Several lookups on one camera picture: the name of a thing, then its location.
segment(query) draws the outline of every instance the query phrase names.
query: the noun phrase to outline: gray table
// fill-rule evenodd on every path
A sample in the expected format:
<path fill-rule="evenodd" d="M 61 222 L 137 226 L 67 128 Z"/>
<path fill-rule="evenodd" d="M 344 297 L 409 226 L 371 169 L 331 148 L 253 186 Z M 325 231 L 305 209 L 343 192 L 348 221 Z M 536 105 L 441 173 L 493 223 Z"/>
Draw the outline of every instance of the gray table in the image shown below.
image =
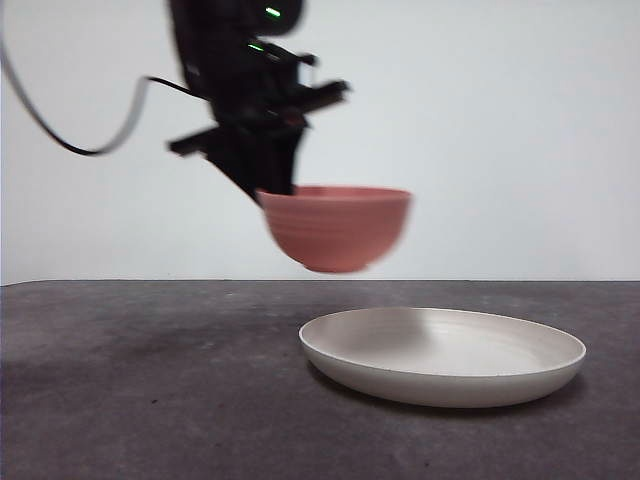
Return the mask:
<path fill-rule="evenodd" d="M 42 282 L 2 289 L 5 480 L 640 478 L 640 283 Z M 345 309 L 493 312 L 587 345 L 529 404 L 414 407 L 302 355 Z"/>

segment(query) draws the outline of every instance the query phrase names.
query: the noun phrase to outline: wire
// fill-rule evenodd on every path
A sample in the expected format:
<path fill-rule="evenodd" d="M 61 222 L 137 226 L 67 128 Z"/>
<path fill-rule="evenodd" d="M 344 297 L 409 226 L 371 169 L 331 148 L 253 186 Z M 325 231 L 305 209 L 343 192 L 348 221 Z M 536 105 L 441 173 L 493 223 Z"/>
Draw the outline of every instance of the wire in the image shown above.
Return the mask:
<path fill-rule="evenodd" d="M 122 146 L 131 136 L 133 130 L 136 127 L 136 124 L 140 120 L 140 115 L 142 113 L 142 109 L 144 107 L 144 101 L 147 93 L 147 87 L 149 83 L 155 82 L 160 83 L 162 85 L 166 85 L 168 87 L 174 88 L 182 93 L 186 93 L 187 95 L 191 95 L 196 98 L 201 98 L 199 95 L 189 91 L 188 89 L 177 85 L 173 82 L 165 80 L 163 78 L 158 77 L 140 77 L 136 84 L 136 88 L 133 95 L 133 100 L 131 102 L 131 107 L 129 107 L 129 113 L 125 118 L 124 123 L 120 127 L 120 129 L 116 132 L 111 140 L 109 140 L 105 145 L 96 149 L 84 149 L 77 147 L 75 145 L 70 144 L 65 141 L 60 135 L 58 135 L 53 128 L 49 126 L 49 124 L 44 120 L 42 115 L 38 112 L 38 109 L 35 107 L 33 102 L 29 99 L 18 75 L 16 74 L 15 69 L 9 59 L 9 55 L 7 53 L 7 49 L 4 42 L 4 1 L 0 0 L 0 61 L 2 62 L 2 67 L 4 73 L 9 80 L 9 83 L 15 90 L 18 99 L 27 110 L 31 118 L 49 135 L 49 137 L 55 141 L 58 145 L 66 148 L 67 150 L 77 153 L 78 155 L 84 156 L 97 156 L 97 155 L 105 155 L 110 153 L 120 146 Z"/>

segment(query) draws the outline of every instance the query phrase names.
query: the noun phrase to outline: ceramic bowl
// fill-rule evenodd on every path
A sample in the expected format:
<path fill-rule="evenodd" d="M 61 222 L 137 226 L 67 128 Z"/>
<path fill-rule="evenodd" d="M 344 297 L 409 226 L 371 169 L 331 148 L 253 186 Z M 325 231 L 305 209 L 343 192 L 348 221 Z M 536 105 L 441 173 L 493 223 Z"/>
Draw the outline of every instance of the ceramic bowl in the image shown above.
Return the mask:
<path fill-rule="evenodd" d="M 258 191 L 267 224 L 289 257 L 316 272 L 364 269 L 394 245 L 411 194 L 352 186 L 301 186 L 294 195 Z"/>

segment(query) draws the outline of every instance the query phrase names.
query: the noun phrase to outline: white plate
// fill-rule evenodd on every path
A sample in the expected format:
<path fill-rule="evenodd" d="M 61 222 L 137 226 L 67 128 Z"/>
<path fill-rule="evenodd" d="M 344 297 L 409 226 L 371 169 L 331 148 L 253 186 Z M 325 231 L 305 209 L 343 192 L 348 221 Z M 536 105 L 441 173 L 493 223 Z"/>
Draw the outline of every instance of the white plate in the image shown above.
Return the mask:
<path fill-rule="evenodd" d="M 360 392 L 435 407 L 497 407 L 544 397 L 580 369 L 586 347 L 546 325 L 487 313 L 374 308 L 300 329 L 307 358 Z"/>

